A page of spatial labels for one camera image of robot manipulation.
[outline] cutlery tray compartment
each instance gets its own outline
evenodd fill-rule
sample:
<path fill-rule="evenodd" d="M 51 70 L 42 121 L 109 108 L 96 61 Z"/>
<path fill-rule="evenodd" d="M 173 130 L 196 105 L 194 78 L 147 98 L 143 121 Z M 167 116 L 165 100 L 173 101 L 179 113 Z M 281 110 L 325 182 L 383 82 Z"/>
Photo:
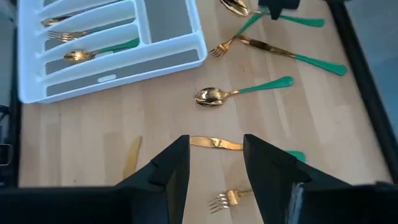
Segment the cutlery tray compartment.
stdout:
<path fill-rule="evenodd" d="M 44 27 L 45 19 L 71 16 Z M 69 42 L 48 31 L 89 34 Z M 94 52 L 139 38 L 72 64 L 74 50 Z M 207 50 L 195 0 L 19 0 L 19 98 L 50 103 L 200 66 Z"/>

